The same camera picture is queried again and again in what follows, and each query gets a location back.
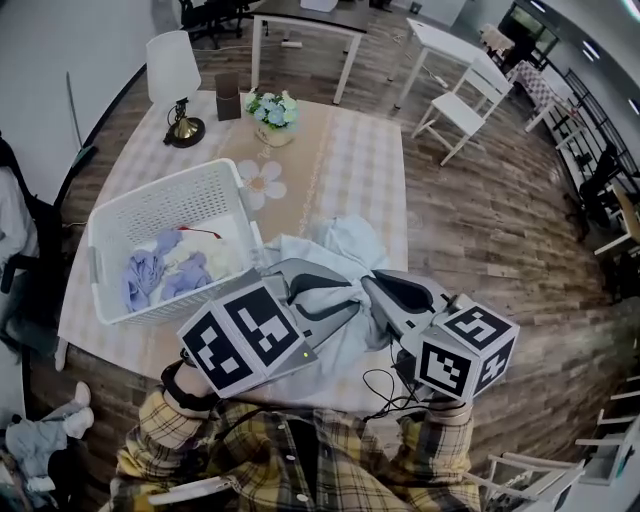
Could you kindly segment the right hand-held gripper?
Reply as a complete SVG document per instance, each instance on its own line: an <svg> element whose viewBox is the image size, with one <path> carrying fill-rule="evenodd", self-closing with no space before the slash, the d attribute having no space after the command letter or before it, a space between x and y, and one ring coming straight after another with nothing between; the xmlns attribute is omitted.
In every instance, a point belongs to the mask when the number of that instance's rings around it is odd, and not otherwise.
<svg viewBox="0 0 640 512"><path fill-rule="evenodd" d="M382 331L400 339L415 357L415 381L461 402L471 402L505 373L520 327L470 302L455 313L440 312L416 327L409 311L434 311L434 297L421 276L375 271L363 277L371 312Z"/></svg>

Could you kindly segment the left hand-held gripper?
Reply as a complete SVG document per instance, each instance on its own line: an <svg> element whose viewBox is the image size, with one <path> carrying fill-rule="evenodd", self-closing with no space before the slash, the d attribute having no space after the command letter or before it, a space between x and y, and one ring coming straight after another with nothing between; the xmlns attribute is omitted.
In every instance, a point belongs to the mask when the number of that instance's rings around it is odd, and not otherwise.
<svg viewBox="0 0 640 512"><path fill-rule="evenodd" d="M337 272L301 258L272 265L269 276L284 281L287 300L309 290L350 285ZM217 395L229 398L316 363L311 348L319 347L359 310L355 301L318 312L300 305L298 329L264 281L258 280L206 302L178 337Z"/></svg>

